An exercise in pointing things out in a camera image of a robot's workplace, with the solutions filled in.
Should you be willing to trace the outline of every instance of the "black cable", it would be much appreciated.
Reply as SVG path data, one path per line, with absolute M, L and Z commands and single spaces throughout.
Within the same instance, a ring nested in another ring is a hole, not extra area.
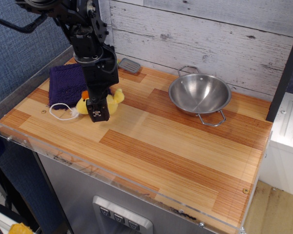
M 35 19 L 34 22 L 26 25 L 25 27 L 19 27 L 3 19 L 0 19 L 0 24 L 8 28 L 14 29 L 20 33 L 32 33 L 40 24 L 42 24 L 47 19 L 47 17 L 47 14 L 43 13 L 37 19 Z
M 108 50 L 108 51 L 112 54 L 112 56 L 114 57 L 114 61 L 115 61 L 115 63 L 114 63 L 114 65 L 113 65 L 113 68 L 112 68 L 110 71 L 107 71 L 107 70 L 102 69 L 103 72 L 111 74 L 111 73 L 113 73 L 113 72 L 115 71 L 115 69 L 116 69 L 116 67 L 117 67 L 117 58 L 116 58 L 116 54 L 115 54 L 115 52 L 114 52 L 114 51 L 113 51 L 108 45 L 105 45 L 105 44 L 104 44 L 104 45 L 103 45 L 103 48 L 106 49 L 106 50 Z

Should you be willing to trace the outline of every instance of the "purple towel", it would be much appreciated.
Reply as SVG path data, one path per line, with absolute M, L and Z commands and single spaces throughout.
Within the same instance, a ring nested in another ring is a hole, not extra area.
M 50 69 L 49 106 L 61 102 L 69 107 L 74 107 L 85 90 L 87 90 L 87 86 L 80 64 L 69 64 Z M 54 109 L 65 108 L 63 105 L 54 107 Z

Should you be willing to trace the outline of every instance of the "wooden floor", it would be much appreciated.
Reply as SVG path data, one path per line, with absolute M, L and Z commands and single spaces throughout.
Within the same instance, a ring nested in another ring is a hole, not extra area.
M 244 227 L 247 234 L 293 234 L 293 195 L 259 181 Z

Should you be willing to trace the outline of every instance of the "yellow object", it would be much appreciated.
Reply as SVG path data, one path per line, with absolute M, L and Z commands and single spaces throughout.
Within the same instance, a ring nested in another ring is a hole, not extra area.
M 77 102 L 76 109 L 77 112 L 83 115 L 88 114 L 87 106 L 86 106 L 86 101 L 89 99 L 89 94 L 88 91 L 83 91 L 82 92 L 82 98 Z
M 23 223 L 16 223 L 11 226 L 9 234 L 33 234 L 33 231 Z
M 116 112 L 118 104 L 124 101 L 124 99 L 125 99 L 125 96 L 123 94 L 122 89 L 117 89 L 115 91 L 114 96 L 112 96 L 111 94 L 107 95 L 106 101 L 107 101 L 107 107 L 108 107 L 108 111 L 110 115 Z
M 78 101 L 76 105 L 77 112 L 83 115 L 88 114 L 87 106 L 86 106 L 86 101 L 89 99 L 89 94 L 88 91 L 83 91 L 82 93 L 82 98 Z M 118 104 L 124 101 L 125 96 L 123 94 L 122 89 L 117 89 L 115 91 L 114 96 L 111 94 L 107 95 L 106 101 L 107 101 L 107 107 L 109 114 L 112 115 L 116 112 Z

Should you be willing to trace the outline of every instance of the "blue fabric wall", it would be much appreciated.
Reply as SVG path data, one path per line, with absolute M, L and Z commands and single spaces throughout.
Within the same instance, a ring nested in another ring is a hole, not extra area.
M 38 15 L 27 13 L 14 0 L 0 0 L 0 18 L 19 26 Z M 48 18 L 33 33 L 0 25 L 0 101 L 69 46 L 60 27 Z
M 0 18 L 25 26 L 38 15 L 27 13 L 14 0 L 0 0 Z M 69 47 L 61 28 L 47 19 L 32 34 L 0 25 L 0 101 Z M 29 205 L 45 234 L 59 234 L 64 219 L 30 150 L 5 142 L 0 168 Z

